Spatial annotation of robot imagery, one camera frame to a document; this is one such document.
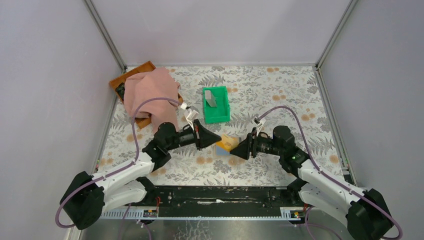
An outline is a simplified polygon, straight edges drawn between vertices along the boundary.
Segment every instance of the leaf pattern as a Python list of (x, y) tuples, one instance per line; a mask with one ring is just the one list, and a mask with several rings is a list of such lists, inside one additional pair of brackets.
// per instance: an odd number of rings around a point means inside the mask
[[(181, 84), (179, 92), (184, 101), (199, 110), (198, 119), (208, 130), (244, 139), (254, 127), (255, 115), (286, 105), (299, 117), (314, 158), (333, 174), (342, 174), (340, 164), (330, 161), (337, 152), (312, 67), (179, 66), (168, 69)], [(214, 86), (227, 87), (230, 121), (205, 124), (202, 88)], [(177, 110), (176, 115), (182, 128), (187, 124), (184, 112)], [(99, 160), (100, 171), (134, 158), (130, 122), (123, 104), (118, 101)], [(296, 144), (305, 149), (294, 116), (282, 109), (273, 111), (266, 116), (262, 131), (272, 136), (273, 128), (278, 125), (287, 125)], [(142, 149), (153, 139), (152, 126), (136, 130)], [(259, 154), (246, 161), (235, 156), (217, 156), (214, 146), (199, 151), (194, 145), (174, 149), (170, 154), (172, 159), (165, 166), (147, 176), (155, 185), (287, 186), (295, 179), (281, 168), (277, 156)]]

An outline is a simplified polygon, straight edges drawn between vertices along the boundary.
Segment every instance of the wooden tray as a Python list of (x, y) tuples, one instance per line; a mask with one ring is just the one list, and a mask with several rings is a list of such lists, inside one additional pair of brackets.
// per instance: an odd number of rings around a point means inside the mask
[[(120, 101), (122, 103), (124, 103), (124, 84), (125, 81), (127, 80), (127, 78), (129, 78), (130, 76), (134, 75), (134, 74), (138, 74), (138, 73), (145, 73), (145, 72), (151, 72), (154, 69), (156, 69), (155, 65), (153, 65), (153, 63), (151, 61), (145, 62), (144, 64), (134, 68), (133, 70), (122, 74), (121, 76), (113, 79), (112, 81), (109, 82), (109, 86), (115, 91), (116, 95), (118, 96), (118, 98), (120, 99)], [(180, 103), (183, 102), (183, 97), (181, 97), (181, 95), (178, 93), (178, 101)], [(148, 117), (148, 118), (136, 118), (135, 122), (137, 123), (138, 127), (140, 129), (146, 127), (147, 125), (149, 125), (152, 122), (152, 118)]]

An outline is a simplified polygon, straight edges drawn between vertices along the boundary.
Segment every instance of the table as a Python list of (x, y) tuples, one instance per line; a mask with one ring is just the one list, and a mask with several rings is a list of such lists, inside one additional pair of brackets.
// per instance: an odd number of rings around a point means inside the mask
[[(314, 159), (323, 168), (342, 176), (317, 81), (311, 66), (178, 66), (166, 67), (181, 84), (179, 93), (184, 101), (199, 109), (198, 119), (210, 131), (221, 135), (246, 137), (254, 124), (255, 114), (261, 115), (272, 107), (286, 105), (301, 121)], [(203, 116), (203, 87), (226, 86), (230, 103), (229, 122), (205, 124)], [(187, 124), (181, 109), (177, 111), (178, 127)], [(124, 105), (116, 102), (110, 129), (99, 161), (99, 171), (135, 156), (131, 119)], [(289, 126), (296, 144), (305, 149), (294, 117), (278, 109), (266, 117), (263, 132), (272, 134), (277, 125)], [(140, 148), (153, 139), (152, 126), (136, 131)], [(172, 150), (172, 159), (147, 177), (155, 185), (186, 186), (287, 186), (295, 177), (286, 173), (278, 157), (259, 154), (244, 160), (236, 156), (216, 156), (214, 146), (197, 151), (194, 145)]]

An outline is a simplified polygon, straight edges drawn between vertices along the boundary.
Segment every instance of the pink cloth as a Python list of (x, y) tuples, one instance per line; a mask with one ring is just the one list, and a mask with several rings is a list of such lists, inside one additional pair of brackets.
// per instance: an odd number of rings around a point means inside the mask
[[(178, 88), (168, 70), (164, 67), (150, 72), (141, 72), (128, 77), (125, 81), (123, 105), (126, 112), (133, 116), (139, 105), (149, 99), (165, 97), (178, 101)], [(178, 130), (175, 104), (166, 100), (155, 100), (146, 103), (138, 111), (137, 118), (148, 118), (151, 115), (153, 132), (156, 133), (162, 123), (172, 123)]]

